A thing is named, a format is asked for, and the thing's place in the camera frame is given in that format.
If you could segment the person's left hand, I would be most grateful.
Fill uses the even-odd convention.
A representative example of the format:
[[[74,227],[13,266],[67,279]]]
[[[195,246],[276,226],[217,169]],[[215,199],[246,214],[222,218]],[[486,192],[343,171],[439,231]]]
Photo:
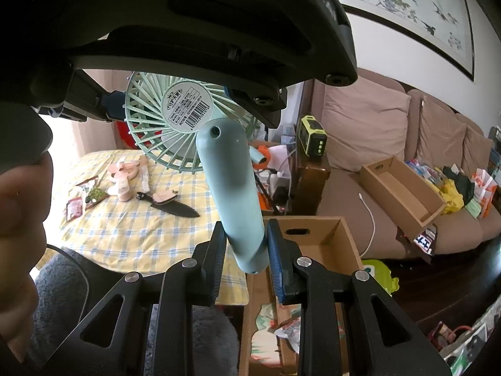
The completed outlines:
[[[51,207],[53,162],[48,152],[34,165],[1,174],[1,336],[18,362],[31,339],[38,304],[30,271],[46,249],[43,222]]]

